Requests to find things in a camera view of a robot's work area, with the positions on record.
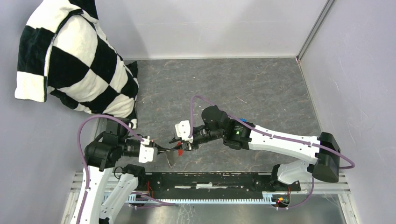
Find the metal key holder red handle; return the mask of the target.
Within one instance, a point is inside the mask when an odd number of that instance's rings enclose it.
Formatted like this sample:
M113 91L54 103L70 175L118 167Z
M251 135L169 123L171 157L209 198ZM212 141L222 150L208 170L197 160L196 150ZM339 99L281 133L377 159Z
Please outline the metal key holder red handle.
M166 154L167 162L170 168L174 168L176 164L176 158L178 157L179 150L182 149L182 142L179 141L174 147L168 150Z

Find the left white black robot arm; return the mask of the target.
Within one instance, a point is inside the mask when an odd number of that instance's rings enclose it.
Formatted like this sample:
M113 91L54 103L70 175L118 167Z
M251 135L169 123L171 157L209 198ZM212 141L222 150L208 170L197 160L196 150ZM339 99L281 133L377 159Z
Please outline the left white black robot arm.
M105 131L101 132L85 148L81 146L81 132L85 124L95 118L107 119ZM122 156L137 157L140 163L152 162L160 153L169 152L153 142L148 136L135 133L128 119L109 115L93 115L78 129L78 149L83 162L83 181L72 224L113 224L127 198L135 190L147 184L144 167L126 165L115 189L105 199L108 180L117 161Z

